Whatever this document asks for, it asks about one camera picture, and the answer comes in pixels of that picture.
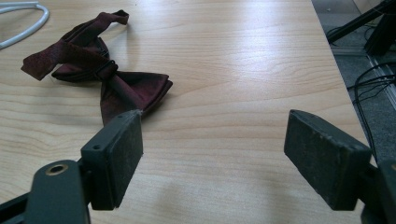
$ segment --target black cable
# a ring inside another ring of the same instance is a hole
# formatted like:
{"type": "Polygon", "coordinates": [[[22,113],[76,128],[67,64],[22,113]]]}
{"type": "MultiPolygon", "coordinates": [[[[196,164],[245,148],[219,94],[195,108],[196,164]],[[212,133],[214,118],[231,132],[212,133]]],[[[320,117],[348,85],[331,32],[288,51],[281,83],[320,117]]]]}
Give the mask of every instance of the black cable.
{"type": "Polygon", "coordinates": [[[361,122],[363,123],[364,129],[367,132],[367,140],[369,142],[370,148],[373,151],[373,156],[374,156],[375,162],[377,162],[375,142],[374,142],[374,138],[373,138],[373,134],[371,132],[370,126],[369,126],[369,124],[367,122],[367,118],[365,117],[363,109],[361,107],[361,100],[359,99],[359,86],[363,83],[363,82],[361,83],[361,79],[363,77],[365,77],[369,72],[375,70],[378,67],[381,67],[381,66],[384,66],[384,65],[393,65],[393,64],[396,64],[396,63],[381,63],[381,64],[378,64],[376,66],[373,66],[372,68],[366,70],[364,73],[362,73],[360,76],[358,76],[358,78],[355,81],[355,85],[352,87],[354,89],[356,107],[358,108],[358,111],[359,111],[359,113],[361,115],[361,122]]]}
{"type": "MultiPolygon", "coordinates": [[[[366,81],[363,81],[363,82],[361,82],[360,84],[359,84],[359,86],[360,87],[364,87],[364,86],[369,86],[369,85],[373,85],[373,84],[376,84],[376,82],[372,82],[372,81],[376,81],[376,80],[378,80],[378,79],[385,79],[385,78],[392,78],[393,77],[393,79],[386,79],[386,80],[382,80],[382,81],[377,81],[378,83],[379,82],[388,82],[388,81],[390,81],[390,82],[394,82],[396,79],[396,75],[385,75],[385,76],[381,76],[381,77],[375,77],[375,78],[371,78],[371,79],[368,79],[368,80],[366,80],[366,81]]],[[[347,90],[352,90],[353,88],[355,88],[355,85],[353,85],[353,86],[349,86],[349,87],[346,87],[346,89],[347,90]]]]}
{"type": "Polygon", "coordinates": [[[363,101],[365,101],[365,100],[368,100],[368,99],[371,99],[371,98],[376,97],[379,93],[381,93],[384,89],[386,89],[386,88],[387,88],[388,86],[390,86],[391,84],[392,84],[391,82],[388,82],[388,84],[384,86],[384,83],[382,83],[382,84],[379,84],[379,85],[374,86],[373,88],[371,88],[371,89],[368,90],[368,91],[362,92],[361,94],[359,94],[359,97],[363,96],[364,93],[368,93],[368,92],[370,92],[370,91],[376,89],[377,87],[383,86],[383,87],[381,88],[381,90],[379,90],[376,94],[371,95],[371,96],[366,97],[366,98],[363,98],[363,99],[361,99],[360,101],[363,102],[363,101]]]}

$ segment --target dark red bow tie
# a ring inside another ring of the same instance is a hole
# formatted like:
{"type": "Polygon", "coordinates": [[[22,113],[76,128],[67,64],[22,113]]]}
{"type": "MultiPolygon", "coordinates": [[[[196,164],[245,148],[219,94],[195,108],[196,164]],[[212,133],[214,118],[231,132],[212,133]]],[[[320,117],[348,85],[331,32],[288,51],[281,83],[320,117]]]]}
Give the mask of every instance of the dark red bow tie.
{"type": "Polygon", "coordinates": [[[126,24],[129,15],[120,10],[102,12],[82,23],[47,49],[23,60],[22,71],[41,80],[58,63],[52,76],[68,82],[102,81],[101,110],[106,125],[118,114],[140,109],[143,115],[165,96],[172,86],[168,75],[142,72],[120,72],[109,59],[105,42],[98,37],[111,22],[126,24]]]}

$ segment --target white cable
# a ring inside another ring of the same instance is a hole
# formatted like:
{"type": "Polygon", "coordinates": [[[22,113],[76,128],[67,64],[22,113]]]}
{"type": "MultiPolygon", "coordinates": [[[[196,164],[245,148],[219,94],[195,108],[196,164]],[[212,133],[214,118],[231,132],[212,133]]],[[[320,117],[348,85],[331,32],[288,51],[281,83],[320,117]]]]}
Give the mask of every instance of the white cable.
{"type": "Polygon", "coordinates": [[[39,10],[42,10],[44,13],[43,13],[43,16],[31,27],[27,28],[20,34],[15,35],[4,42],[1,42],[0,49],[9,47],[9,46],[23,40],[27,36],[33,34],[34,32],[36,32],[38,29],[40,29],[46,23],[47,19],[50,16],[50,13],[47,10],[47,8],[39,5],[38,2],[0,3],[0,14],[10,12],[10,11],[15,11],[15,10],[21,10],[21,9],[39,9],[39,10]]]}

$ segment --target bow tie knot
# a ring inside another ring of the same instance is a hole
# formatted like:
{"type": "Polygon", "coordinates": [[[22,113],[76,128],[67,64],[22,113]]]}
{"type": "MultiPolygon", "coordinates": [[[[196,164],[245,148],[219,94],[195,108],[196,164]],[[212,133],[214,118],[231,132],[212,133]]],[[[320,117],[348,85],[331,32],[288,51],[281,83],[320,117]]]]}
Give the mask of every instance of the bow tie knot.
{"type": "Polygon", "coordinates": [[[100,81],[109,81],[116,75],[117,69],[119,69],[119,66],[113,60],[109,60],[100,66],[93,75],[100,81]]]}

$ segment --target light wood surface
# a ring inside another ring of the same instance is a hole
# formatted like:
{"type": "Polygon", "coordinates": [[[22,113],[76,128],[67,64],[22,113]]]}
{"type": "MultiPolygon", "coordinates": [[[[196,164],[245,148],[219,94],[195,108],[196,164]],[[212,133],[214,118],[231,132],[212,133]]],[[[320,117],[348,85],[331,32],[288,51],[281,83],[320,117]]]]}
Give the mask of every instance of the light wood surface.
{"type": "MultiPolygon", "coordinates": [[[[102,34],[121,71],[165,73],[174,86],[142,120],[144,157],[121,207],[92,223],[360,223],[334,212],[283,153],[290,109],[364,141],[309,0],[40,1],[46,25],[0,51],[0,203],[37,169],[77,160],[101,128],[100,84],[39,82],[23,58],[101,11],[128,26],[102,34]]],[[[0,15],[0,39],[40,11],[0,15]]]]}

